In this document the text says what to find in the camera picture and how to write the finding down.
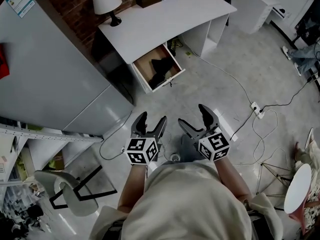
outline white table lamp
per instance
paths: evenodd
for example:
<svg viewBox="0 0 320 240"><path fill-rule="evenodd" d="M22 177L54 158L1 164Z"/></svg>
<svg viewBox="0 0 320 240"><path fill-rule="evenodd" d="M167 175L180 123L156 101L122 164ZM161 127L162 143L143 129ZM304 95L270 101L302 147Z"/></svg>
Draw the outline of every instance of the white table lamp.
<svg viewBox="0 0 320 240"><path fill-rule="evenodd" d="M110 26L115 27L121 23L121 19L115 16L114 10L122 4L122 0L93 0L94 13L101 15L109 13L111 16Z"/></svg>

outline person's arm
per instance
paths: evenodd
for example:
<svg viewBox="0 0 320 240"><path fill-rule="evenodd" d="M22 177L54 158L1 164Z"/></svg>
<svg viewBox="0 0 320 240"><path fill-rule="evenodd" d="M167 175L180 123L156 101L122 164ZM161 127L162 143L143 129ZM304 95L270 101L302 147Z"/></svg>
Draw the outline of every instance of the person's arm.
<svg viewBox="0 0 320 240"><path fill-rule="evenodd" d="M312 208L315 206L320 206L320 201L311 201L304 204L304 208Z"/></svg>
<svg viewBox="0 0 320 240"><path fill-rule="evenodd" d="M252 199L251 192L244 179L237 172L227 157L215 161L222 184L225 185L232 194L241 202Z"/></svg>
<svg viewBox="0 0 320 240"><path fill-rule="evenodd" d="M145 189L146 166L133 165L130 174L124 185L118 210L124 213L130 213L136 202L142 197Z"/></svg>

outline lamp shade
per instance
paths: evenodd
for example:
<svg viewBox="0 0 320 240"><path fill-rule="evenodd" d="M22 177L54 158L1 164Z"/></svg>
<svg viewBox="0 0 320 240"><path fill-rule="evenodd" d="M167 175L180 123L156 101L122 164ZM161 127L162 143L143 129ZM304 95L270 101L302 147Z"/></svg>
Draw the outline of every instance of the lamp shade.
<svg viewBox="0 0 320 240"><path fill-rule="evenodd" d="M118 8L122 0L93 0L95 14L106 14Z"/></svg>

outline wall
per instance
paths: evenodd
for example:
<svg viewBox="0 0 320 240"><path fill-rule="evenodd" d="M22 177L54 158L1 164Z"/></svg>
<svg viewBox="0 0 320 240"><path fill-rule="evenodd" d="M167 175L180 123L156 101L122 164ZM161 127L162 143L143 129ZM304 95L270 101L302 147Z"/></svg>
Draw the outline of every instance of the wall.
<svg viewBox="0 0 320 240"><path fill-rule="evenodd" d="M79 40L90 50L97 26L109 16L107 14L95 15L92 0L50 0L50 2ZM136 4L135 0L122 0L122 2L115 13Z"/></svg>

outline label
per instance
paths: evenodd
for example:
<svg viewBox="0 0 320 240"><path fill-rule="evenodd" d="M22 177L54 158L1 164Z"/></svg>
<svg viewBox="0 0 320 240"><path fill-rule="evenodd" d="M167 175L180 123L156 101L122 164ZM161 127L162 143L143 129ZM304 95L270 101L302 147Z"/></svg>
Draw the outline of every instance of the label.
<svg viewBox="0 0 320 240"><path fill-rule="evenodd" d="M6 0L11 8L23 18L26 13L36 4L34 0Z"/></svg>

